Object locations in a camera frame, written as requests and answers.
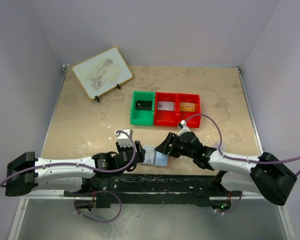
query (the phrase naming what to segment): drawing on whiteboard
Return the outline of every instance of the drawing on whiteboard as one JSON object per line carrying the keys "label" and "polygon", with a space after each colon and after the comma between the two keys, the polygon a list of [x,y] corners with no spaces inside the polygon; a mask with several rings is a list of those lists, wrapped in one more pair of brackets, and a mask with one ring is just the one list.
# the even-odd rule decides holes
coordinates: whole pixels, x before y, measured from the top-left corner
{"label": "drawing on whiteboard", "polygon": [[90,99],[132,78],[118,48],[112,47],[72,67]]}
{"label": "drawing on whiteboard", "polygon": [[121,74],[120,70],[119,64],[112,59],[105,58],[92,68],[88,75],[88,80],[94,89],[99,90],[103,84],[109,84],[117,80]]}

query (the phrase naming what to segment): white wall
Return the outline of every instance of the white wall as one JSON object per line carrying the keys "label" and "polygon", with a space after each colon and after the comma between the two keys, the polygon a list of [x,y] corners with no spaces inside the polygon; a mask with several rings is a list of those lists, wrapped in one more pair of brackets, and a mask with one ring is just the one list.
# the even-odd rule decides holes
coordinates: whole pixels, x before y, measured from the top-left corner
{"label": "white wall", "polygon": [[[242,73],[264,150],[300,155],[300,0],[279,2]],[[300,240],[300,176],[287,204]]]}
{"label": "white wall", "polygon": [[[40,155],[62,66],[28,0],[0,0],[0,181],[7,163]],[[0,188],[0,240],[8,238],[19,199]]]}
{"label": "white wall", "polygon": [[238,66],[278,0],[31,0],[62,63],[118,46],[131,65]]}

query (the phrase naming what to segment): black clamp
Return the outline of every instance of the black clamp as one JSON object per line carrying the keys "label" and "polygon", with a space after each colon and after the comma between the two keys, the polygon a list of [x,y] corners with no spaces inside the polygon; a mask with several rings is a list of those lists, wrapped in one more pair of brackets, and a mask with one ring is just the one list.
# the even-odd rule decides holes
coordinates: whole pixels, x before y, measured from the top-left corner
{"label": "black clamp", "polygon": [[[6,176],[8,177],[23,169],[34,167],[37,160],[38,159],[35,158],[35,153],[32,151],[22,154],[12,162],[8,163]],[[17,197],[30,193],[33,187],[38,186],[38,184],[35,183],[35,178],[37,176],[35,171],[28,171],[13,177],[6,183],[5,195],[7,197]]]}
{"label": "black clamp", "polygon": [[[141,146],[140,141],[134,141],[136,146],[136,153],[133,162],[124,170],[116,173],[100,173],[96,172],[95,177],[98,178],[111,178],[112,176],[121,176],[125,170],[128,172],[136,169],[138,163],[143,163],[145,161],[146,150]],[[95,165],[101,170],[116,170],[124,167],[131,160],[134,155],[133,147],[120,146],[118,142],[115,143],[118,153],[116,152],[100,152],[92,156],[95,161]]]}
{"label": "black clamp", "polygon": [[212,153],[217,149],[214,147],[203,146],[192,131],[185,132],[181,136],[169,132],[163,143],[154,150],[174,158],[186,156],[191,158],[199,168],[214,170],[210,166],[209,160]]}
{"label": "black clamp", "polygon": [[[117,84],[116,88],[121,89],[121,86],[119,84]],[[94,100],[96,100],[98,103],[100,103],[100,98],[98,96],[94,96]]]}
{"label": "black clamp", "polygon": [[[279,161],[274,155],[264,152],[259,157],[260,162]],[[250,177],[254,184],[269,202],[283,206],[285,205],[297,176],[284,164],[257,164],[251,168]]]}

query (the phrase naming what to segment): small card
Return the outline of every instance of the small card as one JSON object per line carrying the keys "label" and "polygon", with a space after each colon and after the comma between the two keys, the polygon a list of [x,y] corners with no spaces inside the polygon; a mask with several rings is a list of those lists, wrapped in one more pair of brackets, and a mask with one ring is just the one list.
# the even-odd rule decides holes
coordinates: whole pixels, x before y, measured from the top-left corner
{"label": "small card", "polygon": [[172,101],[158,101],[158,111],[170,111],[175,110],[175,103]]}
{"label": "small card", "polygon": [[195,112],[196,104],[192,102],[180,102],[180,111],[181,112]]}
{"label": "small card", "polygon": [[140,163],[152,167],[169,167],[168,155],[155,151],[154,146],[143,145],[145,150],[144,162]]}
{"label": "small card", "polygon": [[152,101],[138,100],[135,103],[135,109],[137,110],[152,110]]}

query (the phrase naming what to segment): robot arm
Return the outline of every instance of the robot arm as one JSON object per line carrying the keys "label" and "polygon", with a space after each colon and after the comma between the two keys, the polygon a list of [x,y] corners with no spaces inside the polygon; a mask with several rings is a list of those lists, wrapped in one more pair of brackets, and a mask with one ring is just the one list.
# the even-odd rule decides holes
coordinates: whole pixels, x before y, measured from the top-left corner
{"label": "robot arm", "polygon": [[[297,176],[284,164],[257,164],[257,162],[279,161],[271,153],[261,156],[240,156],[230,153],[221,154],[216,148],[204,146],[189,129],[182,129],[178,135],[170,132],[166,139],[155,148],[162,154],[179,158],[189,157],[202,169],[222,172],[218,183],[227,191],[247,191],[263,195],[273,204],[283,206],[297,181]],[[224,157],[246,159],[230,160]]]}
{"label": "robot arm", "polygon": [[[178,135],[170,132],[163,143],[157,146],[155,150],[175,158],[180,156],[189,157],[199,168],[220,171],[217,176],[210,183],[206,181],[205,176],[189,176],[178,183],[180,187],[177,188],[175,187],[176,183],[172,180],[177,178],[175,175],[166,178],[168,176],[145,174],[137,180],[133,176],[127,176],[127,178],[138,182],[136,184],[132,180],[118,177],[125,170],[131,172],[138,163],[143,163],[146,151],[139,141],[135,141],[135,157],[133,162],[129,164],[133,158],[134,149],[128,136],[132,137],[133,132],[130,129],[124,129],[124,132],[127,136],[124,134],[117,135],[116,147],[118,153],[98,153],[90,157],[65,160],[35,158],[34,152],[23,154],[8,164],[7,177],[26,168],[34,167],[34,170],[18,174],[8,180],[5,195],[8,197],[21,196],[39,189],[65,190],[71,193],[80,190],[89,192],[97,189],[100,185],[103,185],[102,188],[99,188],[101,190],[107,189],[116,192],[119,189],[115,189],[117,185],[112,183],[111,179],[117,178],[115,182],[118,181],[123,186],[120,189],[121,193],[133,189],[133,191],[142,195],[145,192],[145,186],[154,186],[149,188],[150,192],[159,189],[158,191],[162,191],[162,193],[175,193],[174,198],[177,199],[181,198],[181,195],[177,194],[193,193],[193,195],[198,195],[201,189],[205,189],[205,192],[202,193],[204,196],[215,194],[224,196],[232,191],[247,191],[262,194],[270,202],[282,206],[286,203],[297,180],[296,175],[283,164],[262,165],[249,161],[226,159],[216,148],[204,146],[195,133],[191,132],[185,125]],[[262,162],[278,161],[272,154],[266,152],[262,156],[239,156],[229,153],[226,153],[226,155]],[[177,192],[174,192],[175,190],[167,191],[167,185],[170,184],[173,184],[171,189],[178,189]],[[178,201],[188,203],[188,199]]]}

